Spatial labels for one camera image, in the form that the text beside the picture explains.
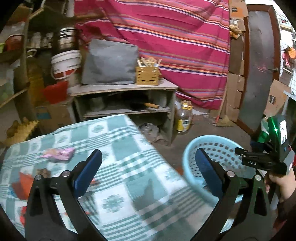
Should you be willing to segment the person's right hand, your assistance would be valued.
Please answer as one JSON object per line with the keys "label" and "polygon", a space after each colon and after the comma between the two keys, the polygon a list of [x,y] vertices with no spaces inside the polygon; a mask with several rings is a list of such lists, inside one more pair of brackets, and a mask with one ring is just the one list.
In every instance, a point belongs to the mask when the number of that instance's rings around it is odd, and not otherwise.
{"label": "person's right hand", "polygon": [[276,175],[267,172],[264,177],[266,192],[269,193],[271,184],[276,184],[280,188],[280,202],[288,200],[295,190],[295,174],[293,168],[287,175]]}

